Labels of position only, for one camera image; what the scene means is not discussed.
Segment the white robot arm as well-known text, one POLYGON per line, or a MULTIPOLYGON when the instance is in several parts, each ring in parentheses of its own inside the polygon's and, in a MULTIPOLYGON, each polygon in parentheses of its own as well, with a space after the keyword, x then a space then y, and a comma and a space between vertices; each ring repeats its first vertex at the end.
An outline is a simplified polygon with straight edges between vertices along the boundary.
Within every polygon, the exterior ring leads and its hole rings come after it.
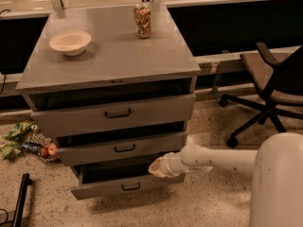
POLYGON ((252 178, 250 227, 303 227, 302 134, 278 133, 254 150, 186 145, 157 158, 149 172, 173 178, 214 167, 252 178))

